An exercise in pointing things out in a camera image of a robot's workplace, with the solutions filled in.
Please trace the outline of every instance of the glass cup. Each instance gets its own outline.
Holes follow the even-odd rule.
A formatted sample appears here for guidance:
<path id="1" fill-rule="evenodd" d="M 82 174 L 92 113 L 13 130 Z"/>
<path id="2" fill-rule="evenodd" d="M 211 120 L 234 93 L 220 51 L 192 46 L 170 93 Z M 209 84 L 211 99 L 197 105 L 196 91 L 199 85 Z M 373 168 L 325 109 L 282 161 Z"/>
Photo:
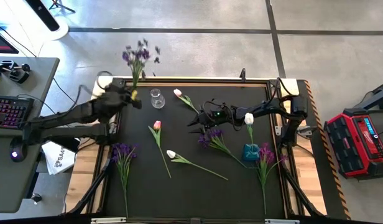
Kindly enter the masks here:
<path id="1" fill-rule="evenodd" d="M 154 108 L 161 109 L 165 105 L 165 98 L 161 95 L 161 91 L 159 89 L 152 89 L 150 91 L 150 95 L 152 96 L 152 105 Z"/>

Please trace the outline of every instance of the rgb keyboard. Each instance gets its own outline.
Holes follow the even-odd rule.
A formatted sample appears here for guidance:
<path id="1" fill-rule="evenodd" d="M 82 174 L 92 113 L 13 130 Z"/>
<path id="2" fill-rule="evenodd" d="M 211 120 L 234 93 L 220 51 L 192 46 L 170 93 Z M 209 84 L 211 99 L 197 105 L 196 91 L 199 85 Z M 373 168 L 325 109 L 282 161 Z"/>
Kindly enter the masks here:
<path id="1" fill-rule="evenodd" d="M 21 129 L 33 102 L 30 98 L 0 96 L 0 128 Z"/>

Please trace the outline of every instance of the tulip bud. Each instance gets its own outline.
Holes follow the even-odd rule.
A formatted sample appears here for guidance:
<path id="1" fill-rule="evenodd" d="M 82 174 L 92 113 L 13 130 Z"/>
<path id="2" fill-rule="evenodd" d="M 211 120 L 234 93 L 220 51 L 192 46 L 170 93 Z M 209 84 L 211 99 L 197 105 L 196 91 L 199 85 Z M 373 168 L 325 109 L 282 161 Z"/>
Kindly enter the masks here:
<path id="1" fill-rule="evenodd" d="M 154 130 L 159 130 L 159 129 L 161 129 L 161 121 L 156 121 L 156 122 L 154 123 L 153 129 L 154 129 Z"/>
<path id="2" fill-rule="evenodd" d="M 246 113 L 244 117 L 244 122 L 248 125 L 251 125 L 254 123 L 254 115 L 252 113 Z"/>
<path id="3" fill-rule="evenodd" d="M 174 90 L 173 90 L 173 93 L 174 93 L 177 97 L 179 97 L 179 96 L 182 95 L 182 92 L 181 92 L 180 90 L 178 90 L 178 89 L 174 89 Z"/>
<path id="4" fill-rule="evenodd" d="M 173 159 L 177 154 L 174 151 L 167 150 L 167 155 L 169 156 L 169 158 Z"/>

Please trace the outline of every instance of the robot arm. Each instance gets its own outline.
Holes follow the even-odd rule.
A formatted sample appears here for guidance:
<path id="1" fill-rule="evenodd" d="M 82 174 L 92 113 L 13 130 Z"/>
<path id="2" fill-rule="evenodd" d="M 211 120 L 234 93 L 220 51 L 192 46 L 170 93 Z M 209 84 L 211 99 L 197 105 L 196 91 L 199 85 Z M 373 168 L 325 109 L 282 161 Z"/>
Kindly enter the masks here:
<path id="1" fill-rule="evenodd" d="M 288 113 L 281 105 L 285 101 L 291 102 L 290 113 Z M 296 144 L 297 128 L 299 127 L 300 123 L 308 116 L 307 100 L 302 96 L 289 95 L 283 98 L 273 98 L 269 101 L 265 101 L 259 105 L 249 108 L 228 106 L 225 103 L 218 105 L 210 101 L 206 103 L 216 105 L 218 108 L 215 110 L 206 111 L 203 106 L 201 113 L 196 115 L 194 120 L 188 126 L 202 124 L 204 128 L 212 128 L 223 123 L 231 123 L 236 127 L 242 126 L 244 124 L 244 117 L 246 113 L 251 113 L 254 118 L 258 118 L 267 114 L 279 114 L 282 117 L 288 119 L 288 123 L 282 129 L 282 144 L 291 144 L 291 146 L 295 146 Z"/>
<path id="2" fill-rule="evenodd" d="M 27 121 L 23 127 L 23 142 L 26 145 L 45 142 L 57 137 L 89 137 L 97 142 L 107 142 L 109 138 L 109 120 L 127 104 L 137 109 L 142 108 L 139 100 L 132 99 L 132 93 L 125 89 L 125 82 L 113 79 L 101 96 L 87 101 L 70 110 L 50 116 L 40 116 Z M 88 124 L 98 120 L 99 124 L 74 128 L 58 128 L 71 123 Z"/>

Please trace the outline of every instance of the pink tulip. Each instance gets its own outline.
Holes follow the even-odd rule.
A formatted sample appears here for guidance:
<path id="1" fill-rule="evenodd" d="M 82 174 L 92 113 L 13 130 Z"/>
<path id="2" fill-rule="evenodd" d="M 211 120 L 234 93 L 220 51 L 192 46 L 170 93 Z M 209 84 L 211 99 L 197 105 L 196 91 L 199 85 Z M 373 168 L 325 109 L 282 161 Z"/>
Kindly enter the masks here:
<path id="1" fill-rule="evenodd" d="M 182 95 L 182 92 L 181 92 L 180 90 L 178 90 L 178 89 L 174 89 L 174 90 L 173 90 L 173 93 L 174 93 L 177 97 L 179 97 L 179 96 Z"/>
<path id="2" fill-rule="evenodd" d="M 159 129 L 161 129 L 161 121 L 156 121 L 156 122 L 154 123 L 153 129 L 154 129 L 154 130 L 159 130 Z"/>

